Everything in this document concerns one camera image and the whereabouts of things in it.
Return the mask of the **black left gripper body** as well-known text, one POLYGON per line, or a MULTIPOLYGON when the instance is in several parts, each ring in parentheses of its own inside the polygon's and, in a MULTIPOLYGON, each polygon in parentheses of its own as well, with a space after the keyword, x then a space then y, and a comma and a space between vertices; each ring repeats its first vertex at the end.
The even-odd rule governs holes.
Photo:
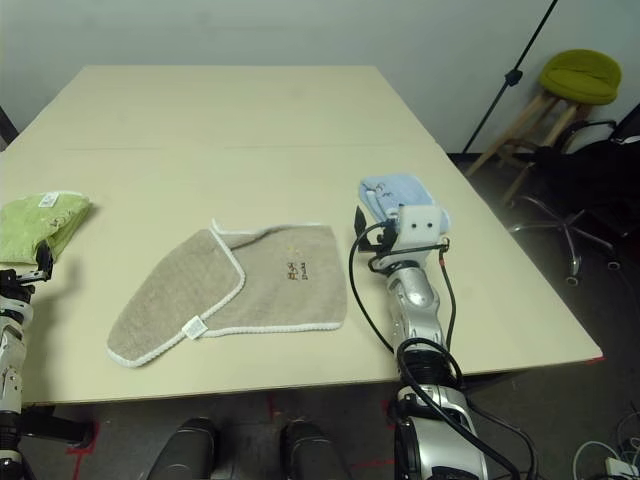
POLYGON ((13 269, 1 271, 1 296, 12 300, 30 300, 35 292, 36 282, 50 279, 48 271, 34 271, 17 274, 13 269))

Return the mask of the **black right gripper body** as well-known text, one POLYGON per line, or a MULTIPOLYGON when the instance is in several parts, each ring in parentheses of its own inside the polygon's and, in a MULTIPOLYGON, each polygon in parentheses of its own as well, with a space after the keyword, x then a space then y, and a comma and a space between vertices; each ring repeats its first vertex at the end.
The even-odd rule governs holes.
POLYGON ((371 226, 373 230, 380 228, 381 234, 377 235, 378 244, 373 245, 375 255, 369 259, 368 268, 370 270, 399 270, 401 268, 400 261, 394 261, 387 266, 382 266, 380 262, 386 258, 392 251, 392 247, 397 239, 396 221, 393 219, 385 220, 371 226))

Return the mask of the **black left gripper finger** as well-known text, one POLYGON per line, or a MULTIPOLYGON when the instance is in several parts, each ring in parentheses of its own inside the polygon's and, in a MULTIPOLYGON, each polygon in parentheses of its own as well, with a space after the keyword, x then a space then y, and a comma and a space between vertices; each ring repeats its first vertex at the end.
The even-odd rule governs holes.
POLYGON ((46 241, 38 244, 36 250, 37 278, 50 279, 53 271, 53 254, 46 241))

